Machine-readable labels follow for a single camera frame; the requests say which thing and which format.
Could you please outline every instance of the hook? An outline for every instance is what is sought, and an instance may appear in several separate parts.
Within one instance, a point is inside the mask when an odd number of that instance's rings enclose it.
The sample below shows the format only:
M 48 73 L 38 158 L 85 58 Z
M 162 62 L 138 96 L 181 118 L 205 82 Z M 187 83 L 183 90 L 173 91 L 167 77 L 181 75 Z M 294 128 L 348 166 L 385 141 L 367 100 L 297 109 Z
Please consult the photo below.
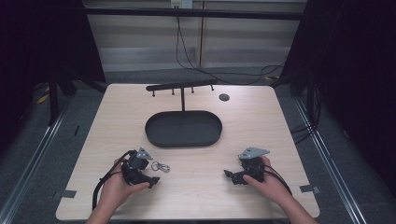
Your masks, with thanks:
M 153 171 L 161 170 L 161 171 L 163 171 L 163 172 L 165 172 L 165 173 L 168 173 L 169 171 L 171 171 L 171 168 L 170 168 L 168 165 L 159 163 L 159 162 L 157 162 L 157 161 L 155 161 L 155 162 L 153 162 L 153 163 L 151 164 L 151 169 L 152 169 Z

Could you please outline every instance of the metal bracket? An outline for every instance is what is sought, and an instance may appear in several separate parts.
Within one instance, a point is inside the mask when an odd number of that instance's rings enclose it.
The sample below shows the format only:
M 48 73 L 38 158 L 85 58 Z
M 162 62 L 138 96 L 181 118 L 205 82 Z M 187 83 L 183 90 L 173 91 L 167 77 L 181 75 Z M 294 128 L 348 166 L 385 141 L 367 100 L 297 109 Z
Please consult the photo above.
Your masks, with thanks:
M 74 198 L 76 196 L 75 190 L 62 190 L 62 191 L 55 191 L 52 195 L 52 199 L 62 199 L 62 198 Z
M 253 159 L 265 154 L 270 153 L 270 150 L 268 149 L 261 149 L 261 148 L 256 148 L 256 147 L 247 147 L 244 152 L 238 155 L 240 160 L 248 160 L 248 159 Z
M 144 159 L 144 160 L 152 160 L 152 156 L 149 155 L 149 153 L 143 148 L 139 148 L 139 151 L 137 152 L 136 155 L 137 158 L 139 159 Z
M 306 193 L 309 191 L 312 191 L 314 194 L 320 193 L 320 190 L 318 187 L 312 187 L 310 185 L 300 186 L 300 191 L 302 193 Z

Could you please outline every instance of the metal rail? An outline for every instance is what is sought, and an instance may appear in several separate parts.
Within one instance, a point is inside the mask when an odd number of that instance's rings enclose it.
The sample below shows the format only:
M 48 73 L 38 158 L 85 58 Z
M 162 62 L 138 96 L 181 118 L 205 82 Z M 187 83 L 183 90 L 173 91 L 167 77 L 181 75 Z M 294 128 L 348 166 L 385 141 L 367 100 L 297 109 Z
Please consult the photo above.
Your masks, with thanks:
M 317 147 L 318 153 L 322 158 L 323 163 L 327 171 L 329 172 L 330 178 L 332 179 L 332 182 L 334 183 L 335 188 L 337 189 L 341 200 L 343 201 L 344 206 L 346 207 L 346 210 L 348 211 L 353 223 L 367 224 L 358 203 L 350 192 L 347 183 L 344 181 L 344 178 L 341 176 L 337 166 L 335 165 L 334 160 L 332 159 L 332 155 L 324 144 L 319 132 L 311 129 L 311 123 L 308 119 L 308 116 L 306 115 L 306 108 L 304 106 L 304 103 L 301 99 L 296 100 L 295 103 L 301 117 L 304 120 L 305 126 L 307 127 L 308 131 L 311 132 L 312 140 Z
M 41 10 L 52 13 L 85 13 L 90 15 L 121 16 L 164 16 L 164 17 L 203 17 L 203 18 L 236 18 L 300 21 L 304 13 L 259 12 L 213 9 L 184 8 L 137 8 L 137 7 L 42 7 Z
M 17 210 L 20 207 L 21 202 L 33 181 L 33 178 L 35 177 L 35 173 L 37 172 L 41 162 L 44 159 L 44 156 L 46 155 L 46 152 L 48 151 L 48 148 L 50 147 L 50 143 L 52 142 L 53 137 L 58 132 L 58 129 L 61 126 L 61 123 L 64 119 L 65 111 L 67 107 L 69 107 L 70 102 L 71 98 L 67 98 L 66 104 L 61 111 L 61 114 L 55 120 L 53 125 L 49 126 L 46 130 L 46 133 L 41 139 L 40 144 L 35 150 L 35 154 L 33 155 L 32 159 L 30 159 L 29 164 L 26 166 L 26 169 L 24 170 L 16 187 L 14 188 L 14 190 L 12 190 L 11 194 L 8 196 L 3 207 L 1 208 L 0 223 L 11 223 L 15 214 L 17 213 Z

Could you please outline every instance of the human hand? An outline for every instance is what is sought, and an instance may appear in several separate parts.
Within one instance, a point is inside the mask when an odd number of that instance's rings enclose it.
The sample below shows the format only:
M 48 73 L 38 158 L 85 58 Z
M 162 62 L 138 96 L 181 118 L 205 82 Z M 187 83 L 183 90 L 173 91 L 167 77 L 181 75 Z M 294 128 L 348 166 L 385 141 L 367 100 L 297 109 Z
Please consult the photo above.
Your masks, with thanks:
M 148 187 L 149 183 L 141 183 L 132 186 L 128 185 L 123 178 L 121 163 L 119 163 L 113 170 L 112 176 L 103 185 L 98 206 L 106 204 L 108 207 L 117 209 L 120 205 L 126 202 L 131 194 Z
M 117 208 L 126 202 L 133 193 L 149 187 L 149 183 L 128 185 L 122 175 L 121 163 L 113 170 L 111 177 L 105 182 L 98 205 L 92 211 L 86 223 L 107 223 Z
M 270 160 L 267 157 L 262 156 L 262 161 L 265 164 L 264 170 L 268 172 L 273 172 L 271 168 L 268 167 L 271 166 Z M 291 197 L 285 186 L 278 179 L 276 179 L 272 175 L 268 175 L 267 173 L 264 173 L 263 182 L 259 182 L 249 175 L 244 175 L 243 178 L 247 181 L 249 185 L 253 186 L 265 198 L 272 202 L 281 203 L 281 201 Z

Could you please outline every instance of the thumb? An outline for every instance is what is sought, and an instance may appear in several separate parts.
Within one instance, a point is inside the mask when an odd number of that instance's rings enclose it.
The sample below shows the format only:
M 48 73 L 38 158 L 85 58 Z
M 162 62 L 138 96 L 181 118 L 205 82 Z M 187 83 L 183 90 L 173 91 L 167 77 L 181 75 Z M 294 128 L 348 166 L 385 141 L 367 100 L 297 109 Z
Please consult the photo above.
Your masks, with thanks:
M 149 182 L 133 185 L 129 188 L 130 193 L 136 193 L 149 187 Z
M 249 185 L 253 186 L 256 189 L 262 184 L 250 175 L 243 175 L 243 178 Z

